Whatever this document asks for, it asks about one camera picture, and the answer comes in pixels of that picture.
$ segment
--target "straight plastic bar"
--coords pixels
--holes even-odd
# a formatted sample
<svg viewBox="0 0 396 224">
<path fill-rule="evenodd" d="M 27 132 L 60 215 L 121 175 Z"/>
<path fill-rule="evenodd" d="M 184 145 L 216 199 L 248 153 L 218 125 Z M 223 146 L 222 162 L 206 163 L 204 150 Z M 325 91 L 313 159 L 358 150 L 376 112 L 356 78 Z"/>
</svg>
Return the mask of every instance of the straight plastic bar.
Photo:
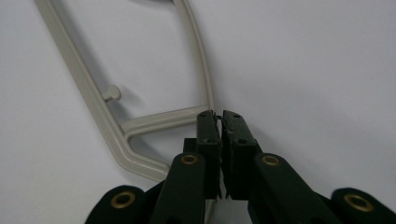
<svg viewBox="0 0 396 224">
<path fill-rule="evenodd" d="M 53 0 L 35 0 L 35 3 L 116 161 L 132 173 L 156 181 L 164 180 L 169 166 L 135 153 L 129 144 L 129 138 L 134 135 L 194 123 L 197 114 L 208 108 L 213 109 L 213 97 L 205 53 L 187 0 L 175 0 L 175 5 L 191 44 L 201 94 L 201 105 L 132 119 L 124 123 L 122 128 L 106 104 L 106 102 L 112 100 L 111 97 L 106 96 L 107 92 L 102 94 L 97 88 L 90 71 L 56 11 Z"/>
</svg>

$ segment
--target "gray plastic frame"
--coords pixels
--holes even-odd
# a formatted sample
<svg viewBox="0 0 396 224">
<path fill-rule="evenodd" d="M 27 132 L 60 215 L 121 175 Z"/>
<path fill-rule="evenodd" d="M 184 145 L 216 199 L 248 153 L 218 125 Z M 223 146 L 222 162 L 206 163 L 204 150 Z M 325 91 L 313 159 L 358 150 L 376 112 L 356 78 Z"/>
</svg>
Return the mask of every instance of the gray plastic frame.
<svg viewBox="0 0 396 224">
<path fill-rule="evenodd" d="M 196 121 L 196 116 L 199 113 L 214 109 L 205 52 L 188 0 L 174 0 L 174 3 L 191 45 L 201 104 L 195 107 L 131 119 L 121 125 L 118 124 L 106 104 L 111 100 L 119 100 L 121 97 L 120 90 L 115 86 L 110 86 L 107 92 L 101 93 L 99 91 L 78 52 L 78 48 L 53 5 L 53 1 L 35 0 L 35 3 L 114 158 L 120 166 L 129 172 L 156 181 L 164 180 L 169 165 L 136 153 L 129 143 L 130 139 L 145 133 L 192 124 Z"/>
</svg>

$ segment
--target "curved plastic bar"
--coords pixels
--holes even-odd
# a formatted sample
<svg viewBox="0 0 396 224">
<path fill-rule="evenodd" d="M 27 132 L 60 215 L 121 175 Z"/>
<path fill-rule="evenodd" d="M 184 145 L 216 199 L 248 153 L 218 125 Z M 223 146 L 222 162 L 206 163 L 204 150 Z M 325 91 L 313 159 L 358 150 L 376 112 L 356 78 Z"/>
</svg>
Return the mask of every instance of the curved plastic bar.
<svg viewBox="0 0 396 224">
<path fill-rule="evenodd" d="M 134 152 L 129 144 L 129 139 L 143 133 L 194 123 L 200 112 L 214 107 L 204 49 L 187 0 L 175 0 L 174 2 L 191 44 L 201 94 L 201 105 L 132 119 L 121 126 L 106 104 L 108 101 L 120 99 L 120 91 L 116 87 L 111 87 L 108 92 L 103 94 L 99 91 L 52 1 L 35 0 L 35 3 L 116 161 L 132 173 L 156 181 L 164 180 L 169 166 Z"/>
</svg>

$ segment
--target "brass screw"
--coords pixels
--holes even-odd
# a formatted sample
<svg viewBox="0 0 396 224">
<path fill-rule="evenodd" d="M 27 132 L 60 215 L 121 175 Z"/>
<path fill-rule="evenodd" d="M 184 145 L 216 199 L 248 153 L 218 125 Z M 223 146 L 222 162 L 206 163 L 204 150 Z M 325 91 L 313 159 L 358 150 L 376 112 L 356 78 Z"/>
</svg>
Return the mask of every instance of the brass screw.
<svg viewBox="0 0 396 224">
<path fill-rule="evenodd" d="M 344 196 L 344 200 L 353 208 L 358 209 L 362 212 L 371 212 L 374 210 L 373 205 L 365 198 L 357 194 L 347 194 Z"/>
<path fill-rule="evenodd" d="M 274 156 L 264 156 L 264 157 L 262 157 L 262 162 L 264 162 L 267 165 L 272 165 L 272 166 L 276 166 L 276 165 L 280 164 L 280 160 Z"/>
<path fill-rule="evenodd" d="M 135 199 L 134 193 L 132 193 L 131 191 L 124 191 L 116 194 L 111 199 L 111 206 L 113 206 L 114 208 L 128 207 L 134 202 L 134 199 Z"/>
<path fill-rule="evenodd" d="M 181 162 L 183 162 L 186 165 L 192 165 L 198 162 L 198 158 L 193 155 L 187 155 L 181 158 Z"/>
</svg>

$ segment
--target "white background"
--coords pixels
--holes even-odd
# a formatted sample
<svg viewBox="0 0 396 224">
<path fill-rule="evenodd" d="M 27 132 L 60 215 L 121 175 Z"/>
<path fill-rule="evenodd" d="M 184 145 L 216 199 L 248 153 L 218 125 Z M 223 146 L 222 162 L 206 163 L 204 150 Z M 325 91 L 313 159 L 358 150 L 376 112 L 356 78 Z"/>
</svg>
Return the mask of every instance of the white background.
<svg viewBox="0 0 396 224">
<path fill-rule="evenodd" d="M 198 105 L 169 1 L 63 1 L 119 122 Z M 329 197 L 352 187 L 396 210 L 396 3 L 191 0 L 217 112 L 245 117 L 266 152 Z M 133 140 L 168 163 L 194 126 Z M 113 159 L 33 1 L 0 1 L 0 223 L 83 223 L 105 192 L 154 182 Z M 212 223 L 249 223 L 221 201 Z"/>
</svg>

